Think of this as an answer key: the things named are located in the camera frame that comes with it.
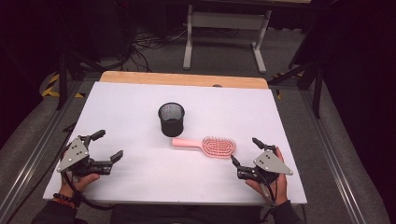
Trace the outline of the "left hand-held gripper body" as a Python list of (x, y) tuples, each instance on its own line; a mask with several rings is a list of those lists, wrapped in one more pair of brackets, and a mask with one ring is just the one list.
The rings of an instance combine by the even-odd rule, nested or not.
[(66, 148), (61, 161), (56, 168), (58, 173), (71, 172), (83, 177), (90, 174), (109, 175), (112, 161), (95, 161), (90, 157), (88, 146), (97, 137), (78, 136)]

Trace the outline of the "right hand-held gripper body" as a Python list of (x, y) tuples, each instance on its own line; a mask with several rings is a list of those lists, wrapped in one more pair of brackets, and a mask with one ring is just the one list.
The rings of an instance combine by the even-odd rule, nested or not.
[(236, 162), (236, 173), (239, 179), (251, 179), (258, 183), (271, 184), (283, 175), (293, 175), (293, 171), (276, 155), (276, 147), (267, 147), (253, 160), (253, 167), (242, 166)]

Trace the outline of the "pink hairbrush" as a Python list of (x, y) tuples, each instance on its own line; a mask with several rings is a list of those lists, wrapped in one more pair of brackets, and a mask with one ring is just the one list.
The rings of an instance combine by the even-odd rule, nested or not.
[(209, 158), (228, 159), (236, 151), (236, 143), (229, 138), (207, 136), (201, 141), (173, 138), (174, 147), (197, 147)]

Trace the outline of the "black mesh pen holder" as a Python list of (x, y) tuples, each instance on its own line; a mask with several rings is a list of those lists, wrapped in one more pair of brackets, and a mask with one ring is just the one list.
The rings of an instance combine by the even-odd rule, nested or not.
[(167, 137), (177, 137), (184, 131), (185, 110), (182, 105), (169, 102), (158, 110), (162, 133)]

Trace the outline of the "person's right hand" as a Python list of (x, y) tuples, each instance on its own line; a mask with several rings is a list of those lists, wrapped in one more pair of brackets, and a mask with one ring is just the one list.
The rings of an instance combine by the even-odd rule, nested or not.
[(267, 204), (279, 205), (288, 200), (287, 178), (284, 174), (280, 174), (276, 181), (270, 185), (274, 196), (271, 196), (268, 188), (263, 189), (262, 186), (254, 180), (248, 179), (245, 183), (258, 192)]

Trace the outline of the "person's left hand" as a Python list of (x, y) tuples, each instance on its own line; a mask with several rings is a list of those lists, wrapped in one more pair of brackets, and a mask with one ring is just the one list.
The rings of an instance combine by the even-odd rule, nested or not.
[[(83, 192), (85, 188), (87, 188), (91, 183), (98, 180), (99, 178), (100, 176), (98, 174), (90, 174), (81, 177), (78, 182), (71, 181), (71, 183), (73, 184), (76, 190), (78, 190), (79, 192)], [(71, 198), (74, 195), (74, 191), (68, 185), (64, 177), (62, 178), (62, 184), (59, 193), (69, 198)]]

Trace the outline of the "yellow black floor tape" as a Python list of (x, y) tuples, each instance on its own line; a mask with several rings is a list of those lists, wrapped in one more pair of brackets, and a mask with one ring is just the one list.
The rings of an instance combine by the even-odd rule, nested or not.
[(276, 84), (276, 98), (281, 100), (283, 98), (282, 91), (280, 88), (296, 88), (298, 81), (302, 78), (303, 73), (298, 73), (297, 75), (293, 75), (292, 77), (283, 80)]
[(50, 96), (50, 97), (59, 97), (60, 93), (54, 90), (56, 82), (59, 80), (60, 75), (54, 74), (51, 79), (49, 80), (47, 87), (42, 91), (41, 95), (43, 97)]

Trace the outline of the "person's lap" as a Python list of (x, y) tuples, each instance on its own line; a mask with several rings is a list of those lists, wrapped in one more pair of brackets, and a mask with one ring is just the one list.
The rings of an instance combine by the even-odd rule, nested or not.
[(111, 224), (260, 224), (259, 206), (118, 204)]

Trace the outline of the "black tripod stand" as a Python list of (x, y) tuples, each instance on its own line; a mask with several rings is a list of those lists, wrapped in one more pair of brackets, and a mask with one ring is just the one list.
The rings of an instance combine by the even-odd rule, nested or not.
[(298, 90), (307, 91), (311, 86), (311, 84), (314, 83), (312, 109), (315, 117), (319, 119), (320, 118), (319, 105), (321, 98), (323, 75), (318, 63), (310, 62), (297, 66), (296, 68), (289, 70), (289, 72), (269, 80), (268, 85), (276, 86), (277, 83), (286, 80), (292, 77), (293, 75), (297, 75), (298, 73), (303, 73), (302, 78), (297, 83)]
[(78, 54), (73, 50), (63, 51), (59, 54), (59, 101), (57, 109), (60, 110), (66, 104), (66, 101), (69, 97), (68, 87), (67, 87), (67, 75), (73, 80), (81, 81), (85, 77), (85, 73), (83, 72), (82, 65), (80, 63), (87, 64), (94, 72), (103, 73), (106, 69), (95, 63), (92, 60)]

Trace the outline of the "metal floor rail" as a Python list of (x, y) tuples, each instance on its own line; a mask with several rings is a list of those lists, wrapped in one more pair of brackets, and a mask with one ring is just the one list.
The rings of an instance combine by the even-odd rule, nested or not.
[(345, 204), (352, 224), (366, 224), (366, 220), (363, 217), (363, 214), (349, 185), (347, 177), (333, 151), (331, 141), (320, 119), (317, 118), (314, 112), (313, 101), (310, 98), (310, 94), (307, 91), (301, 91), (300, 95), (304, 101), (304, 105), (308, 111), (308, 114), (314, 123), (316, 132), (318, 133), (323, 148), (324, 157), (332, 172), (332, 177)]
[(47, 125), (43, 135), (39, 138), (33, 151), (30, 154), (27, 162), (22, 166), (13, 186), (9, 190), (7, 196), (4, 198), (3, 202), (0, 204), (0, 222), (5, 223), (6, 220), (11, 216), (15, 207), (19, 203), (19, 200), (26, 189), (30, 179), (35, 173), (38, 163), (41, 161), (44, 153), (47, 150), (48, 144), (58, 127), (61, 119), (64, 116), (67, 107), (71, 104), (76, 93), (81, 86), (81, 81), (73, 81), (70, 87), (67, 89), (66, 98), (63, 101), (63, 105), (60, 109), (56, 109), (49, 124)]

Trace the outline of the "white metal desk frame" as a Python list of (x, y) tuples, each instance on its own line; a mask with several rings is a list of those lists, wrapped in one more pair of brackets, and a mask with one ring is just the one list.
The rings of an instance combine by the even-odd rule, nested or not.
[(187, 15), (187, 42), (185, 46), (183, 68), (185, 70), (191, 68), (193, 27), (255, 30), (259, 32), (259, 35), (257, 40), (251, 43), (251, 47), (259, 72), (265, 74), (267, 69), (262, 57), (261, 48), (271, 15), (271, 10), (266, 10), (262, 15), (200, 12), (195, 11), (193, 5), (189, 5)]

